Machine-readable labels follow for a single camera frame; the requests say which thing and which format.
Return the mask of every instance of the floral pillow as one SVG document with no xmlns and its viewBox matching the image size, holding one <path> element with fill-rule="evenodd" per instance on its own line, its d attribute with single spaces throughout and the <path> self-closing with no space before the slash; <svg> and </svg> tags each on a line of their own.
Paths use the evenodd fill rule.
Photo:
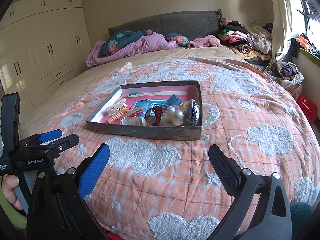
<svg viewBox="0 0 320 240">
<path fill-rule="evenodd" d="M 113 34 L 101 47 L 100 56 L 111 56 L 115 54 L 119 49 L 124 48 L 140 39 L 142 36 L 152 35 L 152 30 L 145 30 L 139 32 L 133 32 L 129 30 L 120 30 Z"/>
<path fill-rule="evenodd" d="M 179 47 L 186 47 L 189 43 L 188 39 L 178 33 L 170 33 L 164 37 L 167 41 L 176 41 Z"/>
</svg>

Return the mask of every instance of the white wardrobe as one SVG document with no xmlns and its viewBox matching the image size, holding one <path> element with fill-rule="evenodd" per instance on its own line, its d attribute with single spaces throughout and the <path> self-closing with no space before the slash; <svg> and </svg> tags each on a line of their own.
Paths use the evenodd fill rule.
<svg viewBox="0 0 320 240">
<path fill-rule="evenodd" d="M 81 0 L 21 0 L 0 22 L 0 80 L 18 92 L 27 116 L 71 78 L 88 70 L 91 44 Z"/>
</svg>

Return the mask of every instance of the white curtain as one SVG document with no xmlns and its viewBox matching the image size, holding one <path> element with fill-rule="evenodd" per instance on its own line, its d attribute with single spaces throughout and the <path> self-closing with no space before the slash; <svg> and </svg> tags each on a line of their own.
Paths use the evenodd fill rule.
<svg viewBox="0 0 320 240">
<path fill-rule="evenodd" d="M 281 61 L 287 54 L 292 36 L 292 11 L 290 0 L 272 0 L 273 31 L 272 31 L 272 60 L 270 63 Z"/>
</svg>

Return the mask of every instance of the orange coil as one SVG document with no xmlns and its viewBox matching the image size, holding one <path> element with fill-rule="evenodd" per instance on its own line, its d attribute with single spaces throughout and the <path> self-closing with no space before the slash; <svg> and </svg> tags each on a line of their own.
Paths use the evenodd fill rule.
<svg viewBox="0 0 320 240">
<path fill-rule="evenodd" d="M 124 115 L 125 113 L 129 112 L 130 110 L 126 109 L 126 108 L 121 108 L 120 110 L 118 110 L 118 112 L 116 112 L 114 115 L 108 117 L 108 119 L 106 120 L 106 123 L 108 124 L 112 124 L 113 122 L 115 122 L 116 120 L 120 119 L 120 117 L 122 115 Z"/>
</svg>

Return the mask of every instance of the headboard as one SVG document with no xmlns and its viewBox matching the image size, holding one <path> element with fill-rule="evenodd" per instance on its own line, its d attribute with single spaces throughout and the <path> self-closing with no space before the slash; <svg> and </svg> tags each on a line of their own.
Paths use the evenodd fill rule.
<svg viewBox="0 0 320 240">
<path fill-rule="evenodd" d="M 154 15 L 116 27 L 109 28 L 109 34 L 128 29 L 141 31 L 152 29 L 163 35 L 179 33 L 193 41 L 198 37 L 213 34 L 218 36 L 219 19 L 222 17 L 221 9 L 217 11 L 185 11 Z"/>
</svg>

